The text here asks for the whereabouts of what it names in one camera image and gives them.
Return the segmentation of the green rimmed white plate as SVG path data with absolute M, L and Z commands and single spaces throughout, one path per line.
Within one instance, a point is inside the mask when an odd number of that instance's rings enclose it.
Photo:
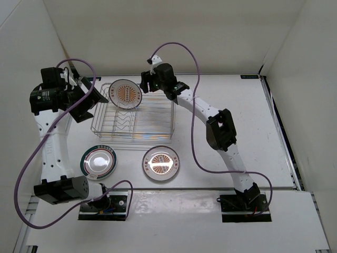
M 81 173 L 90 180 L 109 177 L 117 166 L 117 155 L 108 145 L 95 145 L 81 157 Z

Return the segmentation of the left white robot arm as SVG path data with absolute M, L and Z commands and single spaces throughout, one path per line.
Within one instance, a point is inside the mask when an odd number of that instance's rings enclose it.
M 68 156 L 67 137 L 72 121 L 81 123 L 91 119 L 89 112 L 97 103 L 107 103 L 97 89 L 85 98 L 83 84 L 91 88 L 91 82 L 83 77 L 73 79 L 68 68 L 48 67 L 41 69 L 42 83 L 30 94 L 31 112 L 45 140 L 42 145 L 41 182 L 34 186 L 40 199 L 56 205 L 89 197 L 85 176 L 75 176 Z

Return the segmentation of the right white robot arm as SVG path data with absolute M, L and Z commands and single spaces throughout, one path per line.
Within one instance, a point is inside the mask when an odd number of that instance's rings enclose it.
M 157 55 L 147 60 L 148 71 L 141 73 L 140 88 L 144 93 L 164 92 L 168 100 L 189 110 L 192 117 L 197 117 L 206 127 L 208 145 L 223 159 L 227 171 L 231 174 L 236 204 L 244 211 L 250 210 L 260 195 L 260 190 L 251 176 L 246 172 L 236 144 L 236 129 L 229 110 L 218 110 L 193 95 L 190 87 L 179 82 L 173 67 L 164 63 Z

